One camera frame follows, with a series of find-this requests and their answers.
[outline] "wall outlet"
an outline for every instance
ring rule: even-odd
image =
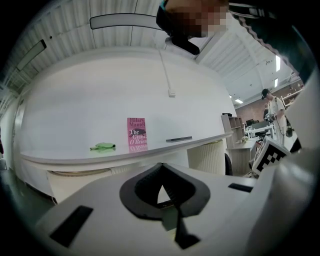
[[[176,97],[176,91],[174,89],[169,89],[168,94],[170,98],[175,98]]]

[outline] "brown wall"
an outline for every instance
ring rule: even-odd
[[[291,84],[291,88],[294,88],[297,91],[300,90],[300,87],[298,86],[298,82]],[[273,94],[281,99],[281,96],[284,97],[284,96],[287,96],[289,93],[294,93],[294,92],[295,92],[295,90],[290,90],[290,86],[288,85],[280,90],[277,90]],[[265,111],[265,103],[267,103],[267,102],[268,102],[267,99],[264,99],[264,100],[260,99],[255,102],[252,102],[248,105],[240,107],[235,110],[236,115],[238,117],[241,117],[242,121],[244,123],[250,119],[263,121],[264,120],[263,115],[264,115],[264,111]]]

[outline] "black tape strip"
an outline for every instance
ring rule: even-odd
[[[69,247],[87,218],[94,209],[86,206],[79,206],[64,222],[50,235],[50,238],[57,243]]]
[[[245,186],[245,185],[240,185],[240,184],[236,184],[236,183],[231,183],[228,188],[230,189],[234,189],[234,190],[240,190],[240,191],[244,191],[244,192],[248,192],[250,193],[251,190],[253,189],[252,186]]]

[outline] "green object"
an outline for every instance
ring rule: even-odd
[[[112,152],[116,149],[116,145],[113,143],[98,143],[94,147],[90,147],[90,150],[97,151],[98,153]]]

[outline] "gray floor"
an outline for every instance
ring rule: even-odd
[[[33,191],[12,170],[0,170],[1,185],[25,223],[34,227],[37,221],[55,204]]]

